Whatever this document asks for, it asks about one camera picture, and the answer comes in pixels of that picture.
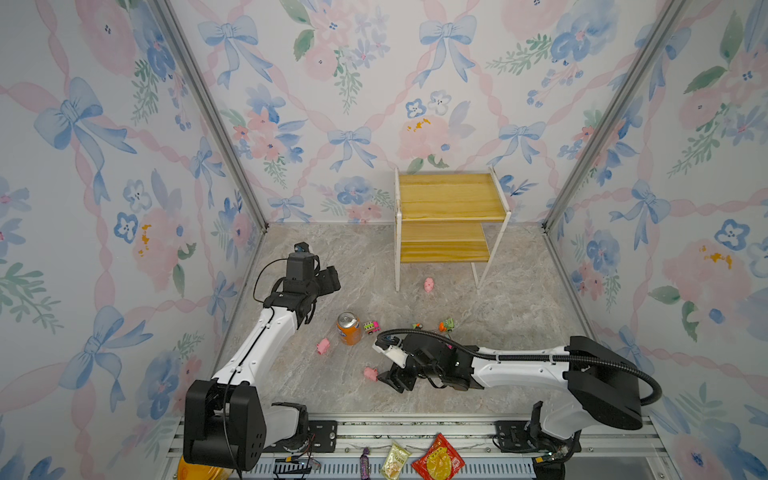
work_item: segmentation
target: floral wallpaper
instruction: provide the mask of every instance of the floral wallpaper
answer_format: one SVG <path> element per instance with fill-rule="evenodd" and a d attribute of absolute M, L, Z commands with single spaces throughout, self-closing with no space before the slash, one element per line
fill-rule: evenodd
<path fill-rule="evenodd" d="M 768 478 L 767 16 L 690 3 L 552 233 L 686 480 Z"/>
<path fill-rule="evenodd" d="M 269 221 L 392 222 L 395 167 L 493 165 L 532 222 L 664 0 L 171 4 Z"/>
<path fill-rule="evenodd" d="M 0 478 L 152 478 L 259 238 L 142 0 L 0 5 Z"/>

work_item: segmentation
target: wire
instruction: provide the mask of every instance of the wire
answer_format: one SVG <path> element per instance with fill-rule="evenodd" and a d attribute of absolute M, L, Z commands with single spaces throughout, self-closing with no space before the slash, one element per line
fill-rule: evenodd
<path fill-rule="evenodd" d="M 574 434 L 574 439 L 571 441 L 571 447 L 568 449 L 568 453 L 565 454 L 565 457 L 560 458 L 558 460 L 553 460 L 552 463 L 566 463 L 568 460 L 570 460 L 571 457 L 574 456 L 574 453 L 576 452 L 576 445 L 578 444 L 578 440 L 580 438 L 581 438 L 581 430 L 579 430 Z"/>
<path fill-rule="evenodd" d="M 256 277 L 256 282 L 253 283 L 253 299 L 256 300 L 258 303 L 264 303 L 263 300 L 259 300 L 259 299 L 256 298 L 256 285 L 259 284 L 259 278 L 261 278 L 261 274 L 264 273 L 264 270 L 266 270 L 266 268 L 269 265 L 272 265 L 273 263 L 279 262 L 281 260 L 288 260 L 288 259 L 287 258 L 278 258 L 277 260 L 272 260 L 267 265 L 264 265 L 264 268 L 261 269 L 261 271 L 259 272 L 259 276 Z"/>
<path fill-rule="evenodd" d="M 237 462 L 235 461 L 235 455 L 232 453 L 232 445 L 230 445 L 230 436 L 227 434 L 227 393 L 229 393 L 230 391 L 230 387 L 232 386 L 232 379 L 235 378 L 235 373 L 237 373 L 237 369 L 232 370 L 232 376 L 230 376 L 230 381 L 227 382 L 227 387 L 224 389 L 224 408 L 221 411 L 221 417 L 224 424 L 224 441 L 227 443 L 227 450 L 230 451 L 232 466 L 235 468 L 235 471 L 237 471 L 237 477 L 240 480 L 243 480 L 243 472 L 240 470 L 240 467 L 237 466 Z"/>
<path fill-rule="evenodd" d="M 432 384 L 432 386 L 433 386 L 433 387 L 435 387 L 436 389 L 444 389 L 444 388 L 447 386 L 445 383 L 444 383 L 442 386 L 437 386 L 437 385 L 435 385 L 435 383 L 432 381 L 432 379 L 431 379 L 431 378 L 429 378 L 429 377 L 427 377 L 427 380 L 428 380 L 428 381 L 429 381 L 429 383 L 430 383 L 430 384 Z"/>
<path fill-rule="evenodd" d="M 553 362 L 568 362 L 568 363 L 584 363 L 585 365 L 594 365 L 594 366 L 605 366 L 608 368 L 612 368 L 615 370 L 620 370 L 625 373 L 629 373 L 630 375 L 639 378 L 640 380 L 646 382 L 653 391 L 650 393 L 649 396 L 644 397 L 640 400 L 641 406 L 650 405 L 653 402 L 656 402 L 658 399 L 661 398 L 662 392 L 661 392 L 661 385 L 659 385 L 659 382 L 657 382 L 654 377 L 648 375 L 645 372 L 641 372 L 640 370 L 630 367 L 627 365 L 624 365 L 623 363 L 618 362 L 612 362 L 610 360 L 603 360 L 599 358 L 595 358 L 593 356 L 581 356 L 581 355 L 489 355 L 487 353 L 477 353 L 473 352 L 472 350 L 468 349 L 467 347 L 463 346 L 461 343 L 458 343 L 454 340 L 451 340 L 450 338 L 444 337 L 438 333 L 429 332 L 426 330 L 417 330 L 417 329 L 391 329 L 391 330 L 385 330 L 381 333 L 379 333 L 378 336 L 376 336 L 376 342 L 382 342 L 387 345 L 396 345 L 399 343 L 399 340 L 396 339 L 387 339 L 388 336 L 393 335 L 401 335 L 401 334 L 412 334 L 412 335 L 423 335 L 423 336 L 429 336 L 433 339 L 440 340 L 443 343 L 446 343 L 450 346 L 455 347 L 457 350 L 466 353 L 467 355 L 474 356 L 475 358 L 483 359 L 483 360 L 499 360 L 502 362 L 549 362 L 550 360 Z"/>
<path fill-rule="evenodd" d="M 272 319 L 275 317 L 275 309 L 274 309 L 274 308 L 272 308 L 272 307 L 270 307 L 270 309 L 272 310 L 272 315 L 270 316 L 270 319 L 269 319 L 269 320 L 267 320 L 267 322 L 266 322 L 267 324 L 268 324 L 269 322 L 271 322 L 271 321 L 272 321 Z M 230 437 L 229 437 L 229 435 L 227 434 L 227 394 L 229 393 L 229 391 L 230 391 L 230 387 L 232 386 L 232 379 L 234 379 L 234 378 L 235 378 L 235 374 L 237 373 L 237 367 L 239 367 L 239 366 L 242 366 L 242 365 L 243 365 L 243 362 L 244 362 L 244 361 L 245 361 L 245 359 L 246 359 L 246 358 L 248 358 L 248 356 L 250 355 L 250 351 L 251 351 L 251 350 L 253 350 L 253 347 L 254 347 L 254 346 L 256 345 L 256 343 L 259 341 L 259 338 L 261 337 L 261 334 L 262 334 L 262 333 L 264 333 L 264 330 L 266 330 L 266 329 L 262 329 L 262 330 L 261 330 L 261 332 L 259 332 L 259 335 L 258 335 L 258 336 L 256 337 L 256 339 L 253 341 L 253 343 L 251 343 L 251 345 L 250 345 L 250 348 L 248 349 L 248 352 L 245 354 L 245 356 L 243 357 L 243 359 L 242 359 L 242 360 L 240 360 L 240 363 L 238 363 L 238 364 L 237 364 L 237 366 L 235 366 L 235 367 L 233 368 L 233 370 L 232 370 L 232 375 L 230 376 L 230 379 L 229 379 L 229 381 L 227 382 L 227 387 L 224 389 L 224 410 L 223 410 L 223 411 L 222 411 L 222 413 L 221 413 L 221 415 L 222 415 L 222 417 L 223 417 L 223 424 L 224 424 L 224 441 L 227 443 L 227 450 L 229 450 L 229 451 L 230 451 L 230 458 L 232 459 L 232 465 L 234 466 L 235 470 L 237 470 L 237 477 L 238 477 L 240 480 L 243 480 L 243 472 L 242 472 L 242 471 L 240 470 L 240 468 L 237 466 L 237 462 L 235 461 L 235 455 L 232 453 L 232 445 L 230 445 Z"/>
<path fill-rule="evenodd" d="M 304 469 L 304 473 L 301 475 L 301 480 L 304 480 L 304 478 L 306 477 L 306 474 L 308 473 L 307 469 L 309 469 L 310 472 L 312 471 L 312 446 L 314 443 L 315 443 L 315 434 L 313 433 L 312 438 L 310 439 L 310 446 L 307 449 L 309 454 L 306 457 L 306 468 Z"/>

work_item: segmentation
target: yellow snack bag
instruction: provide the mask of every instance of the yellow snack bag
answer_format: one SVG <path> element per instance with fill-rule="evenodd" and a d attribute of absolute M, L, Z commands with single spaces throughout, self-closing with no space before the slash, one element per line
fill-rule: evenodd
<path fill-rule="evenodd" d="M 392 448 L 389 449 L 389 454 L 386 456 L 384 465 L 382 465 L 379 473 L 383 475 L 387 480 L 397 480 L 400 477 L 400 471 L 408 461 L 408 457 L 411 456 L 411 452 L 405 450 L 403 447 L 392 442 Z"/>

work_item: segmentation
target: red snack bag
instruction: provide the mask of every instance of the red snack bag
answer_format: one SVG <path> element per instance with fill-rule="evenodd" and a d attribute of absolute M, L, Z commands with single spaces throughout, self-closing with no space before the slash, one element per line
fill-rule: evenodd
<path fill-rule="evenodd" d="M 464 466 L 464 460 L 442 433 L 439 433 L 426 455 L 411 466 L 424 480 L 451 480 Z"/>

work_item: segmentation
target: can lid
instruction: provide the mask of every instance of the can lid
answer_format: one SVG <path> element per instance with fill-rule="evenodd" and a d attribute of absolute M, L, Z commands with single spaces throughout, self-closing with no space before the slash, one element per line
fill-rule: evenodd
<path fill-rule="evenodd" d="M 352 312 L 341 312 L 339 315 L 339 318 L 336 320 L 336 323 L 339 324 L 340 327 L 348 329 L 351 326 L 355 326 L 355 324 L 358 322 L 357 315 L 355 315 Z"/>

